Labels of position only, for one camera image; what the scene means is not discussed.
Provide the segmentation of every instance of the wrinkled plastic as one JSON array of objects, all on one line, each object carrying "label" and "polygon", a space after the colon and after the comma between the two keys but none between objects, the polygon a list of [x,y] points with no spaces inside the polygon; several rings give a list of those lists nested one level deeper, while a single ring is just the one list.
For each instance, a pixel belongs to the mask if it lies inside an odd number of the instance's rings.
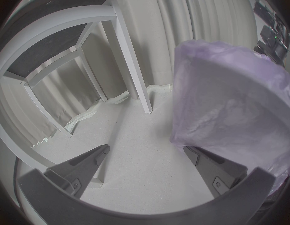
[{"label": "wrinkled plastic", "polygon": [[290,74],[245,47],[203,40],[175,49],[173,131],[180,149],[199,146],[276,176],[290,174]]}]

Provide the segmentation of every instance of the bin liner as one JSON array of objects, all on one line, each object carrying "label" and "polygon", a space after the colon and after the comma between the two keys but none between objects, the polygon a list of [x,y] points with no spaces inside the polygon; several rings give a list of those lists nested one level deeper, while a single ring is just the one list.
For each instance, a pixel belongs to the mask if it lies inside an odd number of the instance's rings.
[{"label": "bin liner", "polygon": [[175,48],[170,141],[275,175],[290,174],[290,74],[266,55],[221,41]]}]

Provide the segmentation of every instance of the chair leg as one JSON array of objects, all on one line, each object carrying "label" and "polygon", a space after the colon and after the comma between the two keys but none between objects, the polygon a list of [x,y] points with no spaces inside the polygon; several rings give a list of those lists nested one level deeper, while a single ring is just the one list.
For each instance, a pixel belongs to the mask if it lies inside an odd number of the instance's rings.
[{"label": "chair leg", "polygon": [[117,18],[112,21],[112,24],[113,24],[116,36],[119,41],[119,45],[123,52],[126,64],[132,76],[132,80],[135,84],[135,87],[138,92],[141,103],[143,105],[144,111],[145,113],[151,113],[152,107],[150,104],[149,96],[146,90],[146,86],[143,80],[143,76],[139,67],[139,63],[138,63],[134,48],[132,46],[132,41],[130,39],[123,15],[118,5],[118,1],[107,0],[106,5],[112,5],[116,13]]},{"label": "chair leg", "polygon": [[46,109],[42,106],[42,104],[39,102],[33,91],[31,90],[31,87],[26,83],[24,85],[28,95],[31,97],[35,105],[39,108],[39,110],[43,113],[43,115],[62,133],[64,133],[67,137],[71,137],[72,134],[65,129],[61,124],[59,124],[49,113],[46,111]]},{"label": "chair leg", "polygon": [[107,100],[106,95],[104,94],[103,90],[101,89],[99,83],[97,82],[96,77],[94,76],[91,67],[86,59],[86,56],[82,50],[82,48],[79,48],[78,50],[79,56],[81,58],[81,61],[83,62],[83,67],[86,70],[93,86],[95,87],[96,91],[98,92],[99,96],[101,97],[101,99],[105,102]]}]

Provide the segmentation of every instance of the purple plastic bag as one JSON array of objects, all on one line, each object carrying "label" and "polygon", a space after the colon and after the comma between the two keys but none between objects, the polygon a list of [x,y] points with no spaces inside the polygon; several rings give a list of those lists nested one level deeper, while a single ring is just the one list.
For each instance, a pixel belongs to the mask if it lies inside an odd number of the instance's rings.
[{"label": "purple plastic bag", "polygon": [[290,74],[264,55],[224,42],[175,49],[173,131],[180,149],[203,147],[276,176],[290,174]]}]

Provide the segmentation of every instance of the curtain fold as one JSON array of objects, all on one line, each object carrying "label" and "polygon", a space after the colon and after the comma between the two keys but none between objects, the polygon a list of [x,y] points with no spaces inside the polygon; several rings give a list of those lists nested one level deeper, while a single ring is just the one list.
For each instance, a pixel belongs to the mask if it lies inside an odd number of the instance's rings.
[{"label": "curtain fold", "polygon": [[[23,0],[19,9],[29,0]],[[222,40],[250,49],[256,45],[255,17],[249,0],[118,0],[146,86],[173,82],[174,48],[183,41]],[[108,98],[127,89],[137,98],[121,52],[113,56],[100,23],[82,48]],[[71,49],[40,65],[28,79]],[[79,58],[64,64],[33,88],[38,100],[61,124],[100,99]],[[38,110],[23,86],[0,84],[2,109],[31,144],[48,138],[55,127]]]}]

